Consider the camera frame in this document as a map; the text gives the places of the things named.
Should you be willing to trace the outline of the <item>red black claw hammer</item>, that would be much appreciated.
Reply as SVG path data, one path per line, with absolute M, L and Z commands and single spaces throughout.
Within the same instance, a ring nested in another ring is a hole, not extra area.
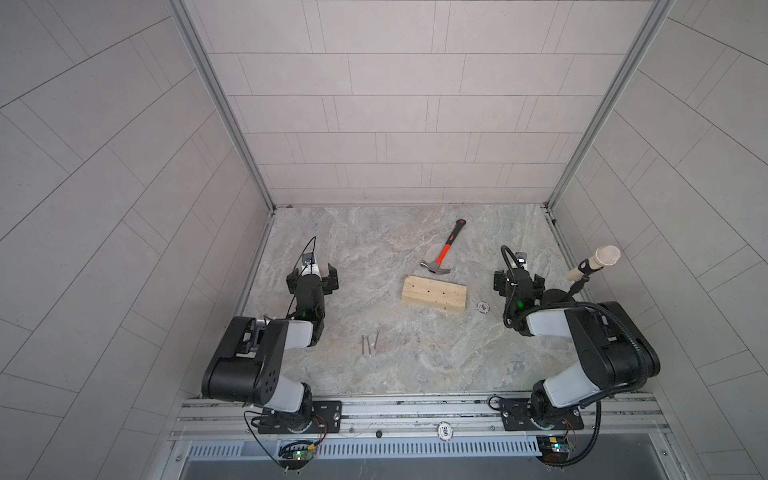
M 459 235 L 463 227 L 466 225 L 466 221 L 464 219 L 458 219 L 455 222 L 454 228 L 451 231 L 448 239 L 444 243 L 439 255 L 437 258 L 432 262 L 426 262 L 421 261 L 420 266 L 428 270 L 429 272 L 435 274 L 435 275 L 445 275 L 451 272 L 450 268 L 444 268 L 442 266 L 442 263 L 447 255 L 447 253 L 450 251 L 456 237 Z

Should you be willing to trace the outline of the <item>pale wooden block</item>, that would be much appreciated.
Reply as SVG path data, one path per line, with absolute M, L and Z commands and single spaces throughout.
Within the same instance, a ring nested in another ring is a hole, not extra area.
M 401 300 L 410 305 L 436 308 L 441 311 L 464 312 L 467 287 L 464 285 L 408 275 L 405 277 Z

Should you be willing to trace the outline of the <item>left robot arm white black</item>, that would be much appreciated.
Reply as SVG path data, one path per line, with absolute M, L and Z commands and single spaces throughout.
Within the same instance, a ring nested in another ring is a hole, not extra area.
M 337 269 L 320 274 L 315 263 L 295 268 L 287 277 L 296 310 L 285 318 L 232 318 L 202 378 L 207 399 L 240 402 L 294 417 L 301 424 L 312 415 L 311 387 L 281 374 L 284 353 L 315 346 L 323 333 L 325 297 L 339 288 Z

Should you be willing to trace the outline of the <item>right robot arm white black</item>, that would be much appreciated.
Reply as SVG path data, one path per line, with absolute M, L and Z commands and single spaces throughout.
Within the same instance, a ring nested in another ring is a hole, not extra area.
M 505 299 L 506 328 L 524 337 L 569 339 L 576 351 L 574 364 L 532 387 L 528 412 L 542 427 L 558 424 L 576 407 L 636 390 L 660 373 L 658 355 L 619 303 L 575 299 L 589 279 L 583 273 L 564 291 L 547 289 L 543 277 L 524 268 L 493 276 L 493 290 Z

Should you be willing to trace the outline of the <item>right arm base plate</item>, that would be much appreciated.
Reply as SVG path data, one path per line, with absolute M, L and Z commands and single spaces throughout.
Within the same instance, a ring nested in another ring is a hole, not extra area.
M 505 431 L 583 430 L 577 406 L 557 408 L 546 397 L 500 398 L 496 401 Z

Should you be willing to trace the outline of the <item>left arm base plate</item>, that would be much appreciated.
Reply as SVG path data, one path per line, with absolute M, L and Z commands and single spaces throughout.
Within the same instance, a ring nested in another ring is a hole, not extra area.
M 313 401 L 298 412 L 287 413 L 264 410 L 256 421 L 260 434 L 301 435 L 338 433 L 343 403 L 341 401 Z

